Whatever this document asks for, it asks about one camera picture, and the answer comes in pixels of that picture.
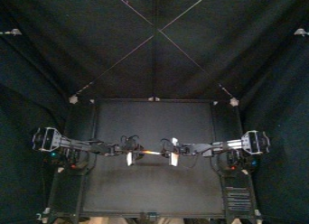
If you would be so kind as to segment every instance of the wire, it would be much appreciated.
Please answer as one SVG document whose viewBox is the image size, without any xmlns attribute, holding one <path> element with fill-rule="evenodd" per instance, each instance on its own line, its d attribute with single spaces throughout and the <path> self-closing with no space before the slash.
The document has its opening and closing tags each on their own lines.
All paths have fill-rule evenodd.
<svg viewBox="0 0 309 224">
<path fill-rule="evenodd" d="M 146 17 L 142 16 L 142 14 L 133 8 L 133 6 L 130 5 L 130 3 L 126 2 L 125 0 L 121 0 L 121 1 L 122 1 L 122 3 L 123 3 L 123 4 L 139 15 L 139 17 L 141 17 L 150 25 L 153 25 L 152 22 L 146 19 Z"/>
<path fill-rule="evenodd" d="M 198 162 L 198 154 L 194 156 L 194 163 L 193 163 L 193 165 L 192 166 L 186 166 L 186 165 L 184 165 L 182 163 L 180 164 L 184 168 L 186 168 L 186 169 L 192 169 L 192 168 L 194 168 L 196 167 L 196 165 L 197 165 L 197 162 Z"/>
<path fill-rule="evenodd" d="M 224 175 L 220 173 L 220 170 L 216 169 L 214 164 L 213 164 L 213 157 L 209 158 L 209 163 L 213 171 L 217 173 L 218 177 L 222 177 Z"/>
<path fill-rule="evenodd" d="M 154 36 L 150 36 L 133 50 L 130 53 L 127 53 L 122 58 L 121 60 L 107 69 L 103 71 L 103 73 L 73 95 L 73 97 L 77 97 L 82 92 L 83 90 L 86 90 L 94 83 L 95 81 L 98 81 L 106 74 L 109 71 L 111 71 L 122 61 L 125 61 L 129 56 L 131 56 L 131 54 L 138 51 L 141 49 L 141 47 L 154 38 Z"/>
<path fill-rule="evenodd" d="M 200 0 L 196 4 L 193 4 L 185 12 L 181 13 L 181 15 L 161 29 L 164 31 L 177 20 L 202 2 L 204 0 Z"/>
<path fill-rule="evenodd" d="M 138 139 L 141 138 L 138 135 L 133 135 L 129 139 L 133 139 L 134 137 L 138 137 Z"/>
</svg>

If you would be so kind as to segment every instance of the metal rod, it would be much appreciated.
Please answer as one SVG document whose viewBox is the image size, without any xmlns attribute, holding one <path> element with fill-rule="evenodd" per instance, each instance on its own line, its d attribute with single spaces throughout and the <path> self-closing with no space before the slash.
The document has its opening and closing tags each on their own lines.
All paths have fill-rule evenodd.
<svg viewBox="0 0 309 224">
<path fill-rule="evenodd" d="M 102 77 L 103 77 L 103 75 L 106 75 L 107 74 L 107 72 L 109 71 L 111 71 L 118 65 L 119 65 L 119 63 L 122 62 L 122 61 L 125 61 L 127 58 L 129 58 L 129 56 L 131 56 L 131 54 L 135 52 L 135 51 L 138 51 L 139 49 L 141 49 L 141 47 L 152 40 L 154 38 L 154 36 L 150 36 L 141 44 L 139 44 L 139 46 L 138 47 L 135 47 L 133 50 L 131 50 L 131 52 L 125 56 L 125 57 L 122 57 L 122 59 L 75 93 L 75 95 L 74 96 L 78 96 L 82 92 L 83 92 L 83 90 L 86 90 L 94 83 L 95 83 L 95 81 L 98 81 Z"/>
<path fill-rule="evenodd" d="M 156 97 L 156 85 L 157 85 L 157 45 L 158 45 L 158 0 L 153 0 L 153 86 L 152 96 Z"/>
<path fill-rule="evenodd" d="M 200 0 L 193 6 L 161 29 L 164 31 L 177 20 L 202 2 L 204 0 Z"/>
<path fill-rule="evenodd" d="M 121 2 L 139 15 L 139 17 L 150 24 L 153 25 L 153 23 L 146 19 L 145 16 L 142 16 L 142 14 L 133 8 L 133 6 L 125 1 L 121 0 Z"/>
</svg>

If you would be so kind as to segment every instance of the black tent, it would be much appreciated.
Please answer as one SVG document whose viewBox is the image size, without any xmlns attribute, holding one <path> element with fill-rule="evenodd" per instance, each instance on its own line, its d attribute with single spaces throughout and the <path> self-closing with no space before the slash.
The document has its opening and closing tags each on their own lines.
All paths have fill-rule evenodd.
<svg viewBox="0 0 309 224">
<path fill-rule="evenodd" d="M 309 36 L 295 35 L 309 31 L 309 0 L 0 2 L 0 223 L 34 223 L 46 207 L 54 169 L 31 150 L 35 127 L 65 131 L 86 116 L 75 107 L 101 99 L 232 98 L 244 130 L 272 140 L 253 174 L 260 211 L 309 222 Z"/>
</svg>

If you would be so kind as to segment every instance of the cable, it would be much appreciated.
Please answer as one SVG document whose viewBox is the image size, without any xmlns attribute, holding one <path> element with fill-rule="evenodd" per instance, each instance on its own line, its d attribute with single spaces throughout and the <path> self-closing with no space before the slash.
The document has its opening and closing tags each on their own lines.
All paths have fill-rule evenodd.
<svg viewBox="0 0 309 224">
<path fill-rule="evenodd" d="M 186 166 L 186 165 L 184 165 L 182 163 L 180 164 L 184 168 L 186 168 L 186 169 L 192 169 L 192 168 L 194 168 L 196 167 L 196 165 L 197 165 L 197 162 L 198 162 L 198 154 L 194 156 L 196 158 L 194 158 L 194 163 L 193 163 L 193 165 L 192 166 Z"/>
<path fill-rule="evenodd" d="M 95 81 L 98 81 L 106 74 L 109 71 L 111 71 L 122 61 L 125 61 L 129 56 L 131 56 L 131 54 L 138 51 L 141 49 L 141 47 L 154 38 L 154 36 L 150 36 L 131 51 L 130 53 L 127 53 L 122 58 L 121 60 L 107 69 L 103 71 L 103 73 L 73 95 L 73 97 L 77 97 L 82 92 L 83 90 L 86 90 L 94 83 Z"/>
<path fill-rule="evenodd" d="M 210 163 L 210 167 L 212 167 L 213 171 L 216 172 L 216 174 L 218 175 L 218 177 L 222 177 L 224 175 L 220 173 L 220 170 L 216 169 L 216 167 L 214 167 L 213 157 L 209 158 L 209 163 Z"/>
<path fill-rule="evenodd" d="M 141 138 L 138 135 L 133 135 L 129 139 L 133 139 L 134 137 L 138 137 L 138 139 Z"/>
</svg>

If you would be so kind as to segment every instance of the metal frame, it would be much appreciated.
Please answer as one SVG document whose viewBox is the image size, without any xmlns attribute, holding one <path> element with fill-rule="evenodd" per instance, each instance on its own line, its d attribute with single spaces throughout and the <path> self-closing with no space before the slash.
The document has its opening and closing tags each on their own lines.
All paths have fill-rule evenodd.
<svg viewBox="0 0 309 224">
<path fill-rule="evenodd" d="M 139 102 L 150 102 L 145 99 L 102 99 L 103 101 L 139 101 Z M 210 106 L 210 110 L 212 110 L 212 117 L 213 117 L 213 136 L 214 136 L 214 141 L 217 140 L 217 114 L 214 112 L 214 106 L 212 100 L 192 100 L 192 99 L 186 99 L 186 100 L 162 100 L 165 102 L 172 102 L 172 103 L 192 103 L 192 102 L 205 102 L 209 104 Z M 238 108 L 233 108 L 236 109 L 236 113 L 237 113 L 237 120 L 240 121 L 240 113 L 238 113 Z M 241 128 L 241 121 L 237 124 L 237 128 L 240 129 L 240 133 L 242 131 Z M 93 137 L 95 134 L 95 129 L 97 129 L 97 105 L 93 104 Z M 91 164 L 93 166 L 95 165 L 95 155 L 91 154 L 94 156 L 93 160 L 91 160 Z M 79 185 L 79 192 L 78 192 L 78 200 L 75 203 L 75 209 L 71 210 L 70 212 L 62 212 L 59 210 L 54 210 L 54 204 L 55 204 L 55 200 L 57 200 L 57 187 L 59 184 L 59 180 L 61 180 L 61 173 L 57 172 L 55 174 L 55 180 L 54 180 L 54 186 L 53 186 L 53 190 L 51 190 L 51 196 L 50 196 L 50 201 L 49 201 L 49 207 L 51 208 L 51 213 L 49 215 L 49 223 L 53 224 L 57 220 L 58 217 L 70 217 L 74 224 L 79 224 L 79 218 L 81 217 L 103 217 L 103 216 L 109 216 L 109 217 L 122 217 L 122 218 L 141 218 L 141 217 L 150 217 L 152 213 L 121 213 L 121 212 L 89 212 L 89 211 L 83 211 L 83 202 L 85 202 L 85 188 L 87 185 L 87 180 L 89 180 L 89 172 L 93 168 L 87 168 L 85 169 L 83 172 L 75 174 L 75 173 L 67 173 L 69 176 L 71 177 L 81 177 L 81 185 Z M 186 219 L 226 219 L 228 224 L 230 224 L 233 222 L 233 220 L 236 218 L 241 218 L 241 219 L 248 219 L 252 223 L 256 223 L 256 214 L 255 211 L 257 210 L 256 208 L 256 198 L 255 198 L 255 192 L 253 192 L 253 181 L 252 181 L 252 175 L 247 175 L 242 176 L 242 178 L 237 177 L 224 177 L 220 176 L 221 181 L 221 189 L 222 189 L 222 198 L 224 198 L 224 207 L 225 209 L 222 210 L 222 214 L 217 214 L 217 213 L 205 213 L 204 215 L 192 215 L 192 214 L 176 214 L 176 215 L 170 215 L 170 214 L 165 214 L 165 213 L 158 213 L 156 214 L 158 217 L 173 217 L 173 218 L 186 218 Z M 230 186 L 230 183 L 233 183 L 233 180 L 236 182 L 238 182 L 240 180 L 244 180 L 244 183 L 247 183 L 247 188 L 251 192 L 251 203 L 252 203 L 252 209 L 248 212 L 244 212 L 242 214 L 240 214 L 238 212 L 233 212 L 229 210 L 229 200 L 228 200 L 228 196 L 229 196 L 229 192 L 226 190 L 226 187 Z"/>
</svg>

